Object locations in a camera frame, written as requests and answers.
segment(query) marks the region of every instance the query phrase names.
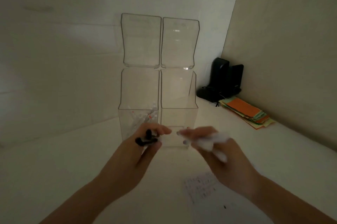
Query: person's right hand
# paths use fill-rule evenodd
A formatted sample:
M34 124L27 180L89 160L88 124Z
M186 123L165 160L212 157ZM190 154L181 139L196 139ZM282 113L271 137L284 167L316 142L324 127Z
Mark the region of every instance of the person's right hand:
M184 129L179 132L184 137L194 141L218 131L212 126L206 126L196 129ZM233 139L229 139L225 143L214 144L215 149L226 154L227 163L221 162L212 152L203 150L195 143L192 143L192 147L201 154L222 184L249 200L258 192L261 175L251 165L239 145Z

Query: hand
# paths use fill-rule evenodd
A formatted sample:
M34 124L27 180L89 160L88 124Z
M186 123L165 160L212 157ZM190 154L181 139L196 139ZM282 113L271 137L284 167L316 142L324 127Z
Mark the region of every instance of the hand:
M114 201L134 189L143 178L151 160L161 147L156 142L147 147L136 144L137 137L144 137L146 130L151 129L158 136L170 134L171 129L158 123L144 123L128 139L123 141L115 153L95 178L94 182L106 190L110 201Z
M179 132L193 141L218 131L212 126L207 126L180 130ZM215 149L226 154L227 163L219 161L212 152L203 150L195 143L192 143L192 147L202 155L222 184L249 200L258 192L261 175L251 165L239 145L233 139L229 139L225 143L214 144Z

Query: forearm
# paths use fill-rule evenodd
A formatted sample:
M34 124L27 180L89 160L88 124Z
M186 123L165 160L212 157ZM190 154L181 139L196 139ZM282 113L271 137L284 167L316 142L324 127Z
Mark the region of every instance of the forearm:
M263 176L261 176L258 193L253 196L252 202L275 224L337 223L315 207Z
M90 224L113 200L113 197L93 180L74 193L40 224Z

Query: orange paper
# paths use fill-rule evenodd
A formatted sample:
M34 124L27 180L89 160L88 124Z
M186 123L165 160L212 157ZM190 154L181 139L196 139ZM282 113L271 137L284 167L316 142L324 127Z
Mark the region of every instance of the orange paper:
M235 98L230 103L227 103L227 105L249 117L253 117L261 111L258 108L251 106L250 104L244 102L239 98Z

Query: white wall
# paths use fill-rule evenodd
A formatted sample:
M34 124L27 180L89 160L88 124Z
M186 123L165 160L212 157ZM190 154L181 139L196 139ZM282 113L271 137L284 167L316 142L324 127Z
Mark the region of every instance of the white wall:
M235 0L1 0L0 144L116 117L121 13L197 19L198 84L221 54Z
M337 150L337 0L236 0L222 57L240 96Z

